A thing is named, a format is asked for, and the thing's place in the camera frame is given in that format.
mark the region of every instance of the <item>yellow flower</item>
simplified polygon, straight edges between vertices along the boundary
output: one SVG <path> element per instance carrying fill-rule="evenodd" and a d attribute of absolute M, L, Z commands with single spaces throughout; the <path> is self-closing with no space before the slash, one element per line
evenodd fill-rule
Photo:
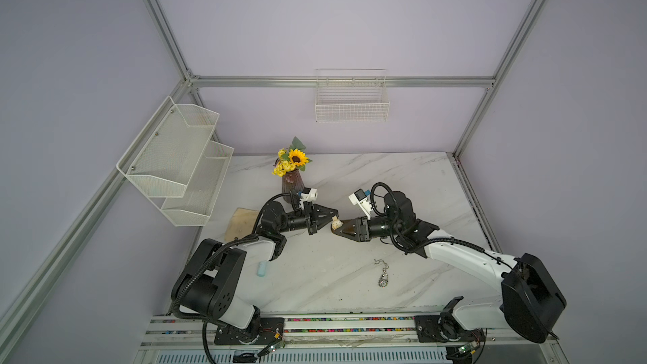
<path fill-rule="evenodd" d="M 295 164 L 295 166 L 303 166 L 308 163 L 308 158 L 305 156 L 302 150 L 290 149 L 290 160 Z"/>

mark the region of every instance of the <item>vase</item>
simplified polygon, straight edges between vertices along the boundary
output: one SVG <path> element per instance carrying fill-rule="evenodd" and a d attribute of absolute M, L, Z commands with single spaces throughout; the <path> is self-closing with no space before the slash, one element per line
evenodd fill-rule
<path fill-rule="evenodd" d="M 281 192 L 290 192 L 290 190 L 292 190 L 292 193 L 296 197 L 295 201 L 298 200 L 299 193 L 305 188 L 303 185 L 303 179 L 301 178 L 301 171 L 299 169 L 295 169 L 291 172 L 287 172 L 281 179 Z M 283 196 L 283 199 L 287 204 L 292 205 L 289 196 Z"/>

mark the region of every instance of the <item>wall-mounted wire shelf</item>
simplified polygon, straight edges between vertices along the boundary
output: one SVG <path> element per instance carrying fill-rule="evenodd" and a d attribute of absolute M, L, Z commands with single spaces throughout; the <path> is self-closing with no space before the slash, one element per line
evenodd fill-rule
<path fill-rule="evenodd" d="M 117 169 L 175 226 L 209 221 L 234 149 L 212 141 L 219 114 L 195 104 L 169 107 L 132 160 L 129 149 Z M 151 198 L 164 198 L 155 202 Z"/>
<path fill-rule="evenodd" d="M 316 76 L 317 122 L 386 121 L 390 102 L 385 69 L 317 69 Z"/>

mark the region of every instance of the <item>wooden cutting board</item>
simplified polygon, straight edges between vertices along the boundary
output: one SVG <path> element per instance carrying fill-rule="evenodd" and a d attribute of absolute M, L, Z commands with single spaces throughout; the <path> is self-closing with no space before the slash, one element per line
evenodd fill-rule
<path fill-rule="evenodd" d="M 224 241 L 231 242 L 235 238 L 242 238 L 249 235 L 254 229 L 254 222 L 258 211 L 246 208 L 237 208 L 229 220 L 227 232 L 224 233 Z"/>

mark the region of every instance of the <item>green leaf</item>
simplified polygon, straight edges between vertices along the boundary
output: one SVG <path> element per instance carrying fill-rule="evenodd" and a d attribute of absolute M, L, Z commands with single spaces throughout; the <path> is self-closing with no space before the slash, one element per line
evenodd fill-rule
<path fill-rule="evenodd" d="M 292 140 L 292 145 L 290 145 L 290 149 L 305 150 L 305 145 L 303 144 L 303 142 L 299 140 L 299 138 L 295 137 Z"/>

